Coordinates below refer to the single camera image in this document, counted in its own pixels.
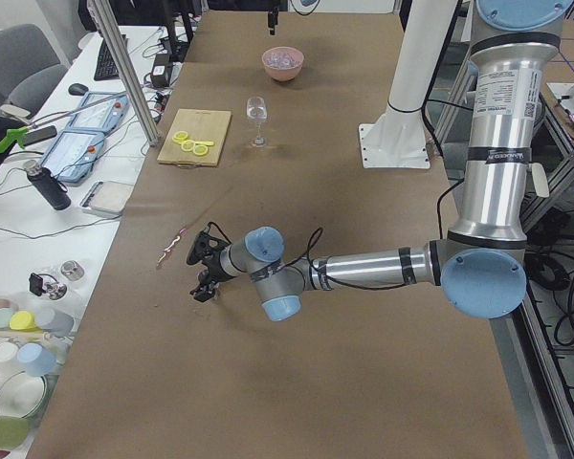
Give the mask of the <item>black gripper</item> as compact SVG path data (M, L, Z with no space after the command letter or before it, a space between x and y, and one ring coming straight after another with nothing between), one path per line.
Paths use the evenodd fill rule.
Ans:
M206 302L213 299L213 288L211 285L217 285L226 281L226 272L221 266L219 258L206 258L202 260L205 269L198 275L200 285L193 288L189 294L199 302Z
M276 16L275 16L275 14L278 14L278 13L279 13L279 0L270 0L269 1L269 12L267 15L267 23L268 23L270 35L276 34Z

